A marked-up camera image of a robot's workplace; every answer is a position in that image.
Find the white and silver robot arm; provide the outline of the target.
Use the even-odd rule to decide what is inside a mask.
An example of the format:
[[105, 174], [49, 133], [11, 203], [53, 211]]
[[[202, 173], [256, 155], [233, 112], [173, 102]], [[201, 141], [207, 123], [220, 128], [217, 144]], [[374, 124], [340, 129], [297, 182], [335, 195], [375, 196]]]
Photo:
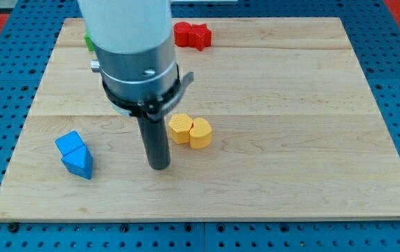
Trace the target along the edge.
[[124, 116], [153, 102], [179, 78], [170, 0], [78, 0], [104, 91]]

